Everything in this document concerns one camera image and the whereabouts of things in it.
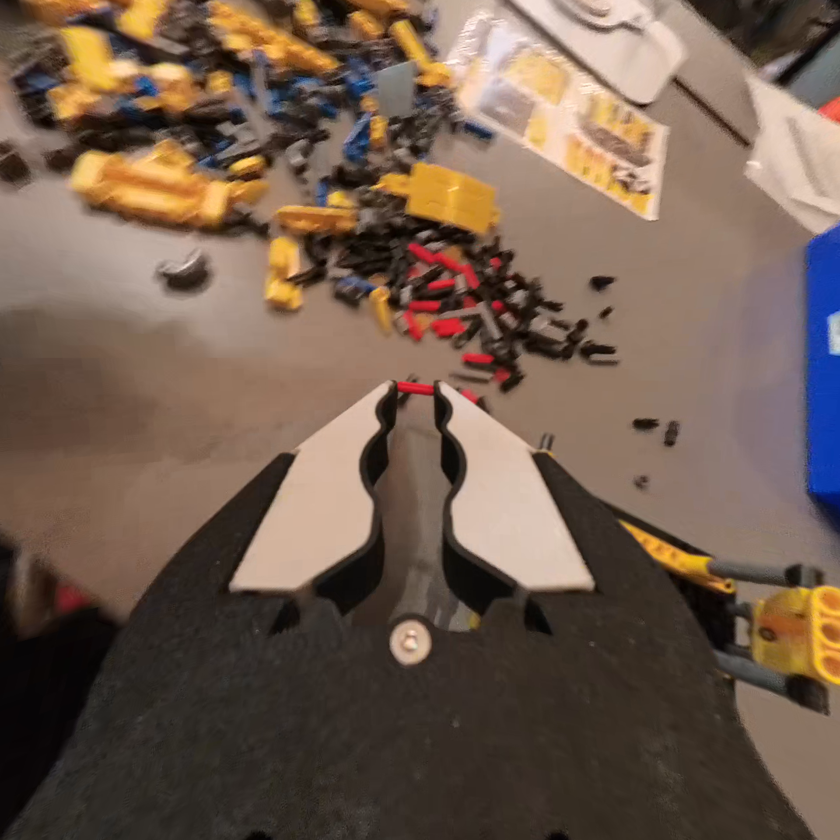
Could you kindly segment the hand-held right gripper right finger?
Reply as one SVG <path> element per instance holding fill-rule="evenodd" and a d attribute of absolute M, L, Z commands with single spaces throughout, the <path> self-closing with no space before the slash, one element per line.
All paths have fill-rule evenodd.
<path fill-rule="evenodd" d="M 443 381 L 434 384 L 446 545 L 514 591 L 593 592 L 595 580 L 537 450 Z"/>

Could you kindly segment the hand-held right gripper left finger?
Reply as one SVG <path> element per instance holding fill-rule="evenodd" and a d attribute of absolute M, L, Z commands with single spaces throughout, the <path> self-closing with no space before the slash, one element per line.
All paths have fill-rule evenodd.
<path fill-rule="evenodd" d="M 382 535 L 375 487 L 389 466 L 396 400 L 396 382 L 385 381 L 292 451 L 231 592 L 299 594 L 373 549 Z"/>

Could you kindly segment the yellow black toy brick assembly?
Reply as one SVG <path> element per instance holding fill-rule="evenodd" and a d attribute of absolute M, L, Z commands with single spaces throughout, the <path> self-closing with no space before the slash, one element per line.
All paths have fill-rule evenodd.
<path fill-rule="evenodd" d="M 721 560 L 622 509 L 616 519 L 668 575 L 705 635 L 721 677 L 816 714 L 839 683 L 839 594 L 822 570 Z"/>

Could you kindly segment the pile of toy brick parts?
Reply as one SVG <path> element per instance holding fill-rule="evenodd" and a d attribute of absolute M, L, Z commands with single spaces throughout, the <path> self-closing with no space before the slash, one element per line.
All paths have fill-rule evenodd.
<path fill-rule="evenodd" d="M 463 350 L 462 382 L 579 357 L 514 269 L 488 187 L 431 165 L 441 132 L 489 141 L 455 99 L 428 2 L 2 2 L 2 92 L 62 144 L 40 153 L 93 212 L 269 241 L 264 299 L 328 285 L 384 330 Z"/>

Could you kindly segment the scattered black toy pins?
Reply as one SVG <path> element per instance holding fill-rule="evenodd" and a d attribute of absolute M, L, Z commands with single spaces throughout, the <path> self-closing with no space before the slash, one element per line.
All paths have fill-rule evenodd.
<path fill-rule="evenodd" d="M 616 278 L 608 275 L 595 275 L 589 279 L 589 287 L 598 293 L 609 288 Z M 600 340 L 583 339 L 578 344 L 577 353 L 583 361 L 589 365 L 615 366 L 618 363 L 616 346 Z M 681 422 L 676 418 L 669 419 L 664 423 L 660 418 L 654 416 L 637 416 L 630 423 L 630 428 L 638 434 L 652 434 L 662 429 L 662 445 L 666 448 L 673 448 L 679 440 Z M 633 478 L 633 486 L 639 491 L 647 491 L 650 487 L 648 475 L 638 475 Z"/>

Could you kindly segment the grey curved toy piece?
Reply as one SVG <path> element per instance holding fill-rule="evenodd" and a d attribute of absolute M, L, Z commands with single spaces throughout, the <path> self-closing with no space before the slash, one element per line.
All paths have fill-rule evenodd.
<path fill-rule="evenodd" d="M 182 260 L 165 260 L 154 270 L 156 279 L 168 289 L 192 292 L 204 287 L 211 276 L 207 254 L 197 248 Z"/>

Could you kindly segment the blue plastic bin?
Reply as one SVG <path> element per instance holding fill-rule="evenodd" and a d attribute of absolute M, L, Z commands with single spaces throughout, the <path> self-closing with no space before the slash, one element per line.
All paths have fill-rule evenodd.
<path fill-rule="evenodd" d="M 839 519 L 839 226 L 805 250 L 805 481 Z"/>

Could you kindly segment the yellow printed sticker sheet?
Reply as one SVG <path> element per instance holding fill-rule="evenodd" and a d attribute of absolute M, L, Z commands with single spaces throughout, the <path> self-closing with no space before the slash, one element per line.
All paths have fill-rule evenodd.
<path fill-rule="evenodd" d="M 481 8 L 446 61 L 469 120 L 609 197 L 659 218 L 669 127 L 510 19 Z"/>

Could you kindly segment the white paper sheet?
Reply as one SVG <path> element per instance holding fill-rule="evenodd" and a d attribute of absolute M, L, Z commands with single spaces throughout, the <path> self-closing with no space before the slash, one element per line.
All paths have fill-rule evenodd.
<path fill-rule="evenodd" d="M 787 90 L 746 77 L 758 120 L 744 174 L 816 236 L 839 221 L 839 126 Z"/>

